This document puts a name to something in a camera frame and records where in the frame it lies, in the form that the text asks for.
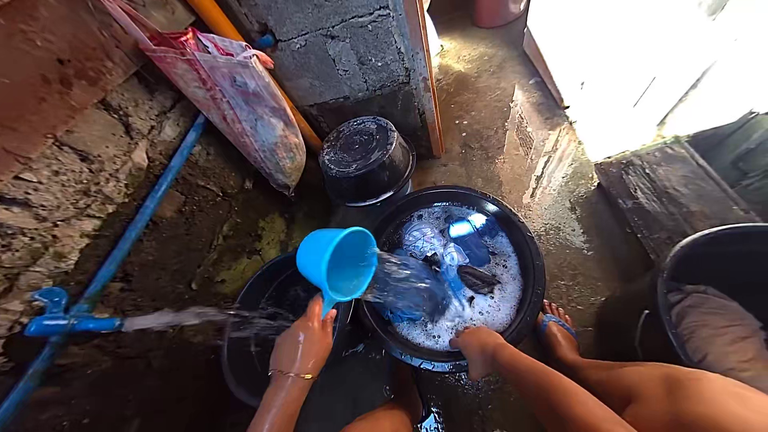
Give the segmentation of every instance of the dirt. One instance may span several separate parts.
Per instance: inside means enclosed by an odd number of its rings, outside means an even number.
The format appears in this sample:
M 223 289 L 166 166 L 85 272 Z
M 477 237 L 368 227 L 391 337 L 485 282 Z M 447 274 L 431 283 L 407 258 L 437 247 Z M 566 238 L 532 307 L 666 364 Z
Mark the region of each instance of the dirt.
M 73 297 L 87 285 L 130 222 L 164 164 L 150 154 L 130 202 L 111 214 L 66 277 Z M 295 199 L 275 191 L 209 127 L 173 183 L 176 211 L 154 218 L 96 310 L 130 316 L 194 305 L 226 307 L 261 264 L 326 223 L 329 204 L 314 160 Z M 221 373 L 220 328 L 77 335 L 48 370 L 11 430 L 244 430 L 253 410 L 231 396 Z M 6 350 L 16 366 L 8 389 L 39 343 L 15 335 Z

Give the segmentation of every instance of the gold bracelet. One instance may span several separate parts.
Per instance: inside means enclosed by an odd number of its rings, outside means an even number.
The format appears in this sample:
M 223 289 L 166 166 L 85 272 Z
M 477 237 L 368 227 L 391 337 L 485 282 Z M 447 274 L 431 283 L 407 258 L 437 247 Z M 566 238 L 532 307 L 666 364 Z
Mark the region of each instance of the gold bracelet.
M 317 378 L 312 374 L 295 374 L 293 372 L 283 372 L 280 369 L 270 369 L 270 372 L 268 373 L 268 375 L 272 376 L 272 374 L 283 375 L 284 377 L 291 377 L 291 378 L 302 378 L 304 380 L 312 380 L 314 378 Z

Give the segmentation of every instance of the hand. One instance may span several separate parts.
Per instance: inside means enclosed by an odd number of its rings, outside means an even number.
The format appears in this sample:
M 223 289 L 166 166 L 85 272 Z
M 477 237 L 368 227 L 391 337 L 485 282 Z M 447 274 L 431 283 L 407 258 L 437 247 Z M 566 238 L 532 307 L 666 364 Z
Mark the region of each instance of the hand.
M 504 338 L 488 327 L 470 327 L 459 331 L 449 341 L 451 348 L 458 348 L 467 357 L 469 379 L 479 380 L 494 370 L 494 351 L 508 345 Z
M 325 318 L 322 314 L 323 296 L 318 294 L 310 301 L 304 315 L 275 341 L 270 369 L 313 376 L 320 373 L 333 346 L 336 310 L 331 309 Z

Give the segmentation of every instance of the moss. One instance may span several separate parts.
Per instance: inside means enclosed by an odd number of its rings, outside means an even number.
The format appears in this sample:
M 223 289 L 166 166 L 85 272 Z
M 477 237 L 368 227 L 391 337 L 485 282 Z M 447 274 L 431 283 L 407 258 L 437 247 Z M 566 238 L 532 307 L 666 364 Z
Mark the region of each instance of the moss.
M 282 253 L 287 231 L 285 219 L 276 212 L 259 221 L 260 240 L 256 246 L 264 262 Z
M 254 255 L 251 258 L 242 257 L 231 268 L 216 276 L 218 290 L 228 295 L 237 294 L 262 265 L 264 265 L 264 260 L 259 255 Z

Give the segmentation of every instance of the blue pipe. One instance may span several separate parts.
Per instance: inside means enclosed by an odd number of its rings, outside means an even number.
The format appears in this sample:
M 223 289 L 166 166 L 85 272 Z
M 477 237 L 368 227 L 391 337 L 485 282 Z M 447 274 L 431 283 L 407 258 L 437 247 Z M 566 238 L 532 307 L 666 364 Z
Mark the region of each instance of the blue pipe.
M 184 162 L 189 158 L 192 149 L 200 138 L 200 134 L 203 132 L 205 122 L 206 118 L 204 115 L 200 114 L 197 116 L 197 120 L 195 120 L 187 136 L 184 137 L 178 150 L 176 150 L 176 154 L 168 163 L 154 189 L 152 189 L 152 192 L 141 205 L 134 220 L 126 228 L 117 246 L 114 247 L 107 260 L 101 265 L 101 268 L 99 268 L 93 280 L 91 280 L 83 297 L 72 307 L 71 313 L 87 314 L 93 310 L 104 286 L 111 281 L 120 264 L 128 255 L 128 252 L 131 251 L 131 247 L 136 239 L 139 238 L 141 232 L 144 231 L 147 223 L 149 223 L 154 211 L 168 191 L 170 184 L 176 178 L 181 167 L 184 166 Z M 29 366 L 21 380 L 16 383 L 11 393 L 5 397 L 2 406 L 0 406 L 0 430 L 4 430 L 8 426 L 16 411 L 27 400 L 29 394 L 40 384 L 43 373 L 56 358 L 59 350 L 64 347 L 65 341 L 66 334 L 50 337 L 48 343 Z

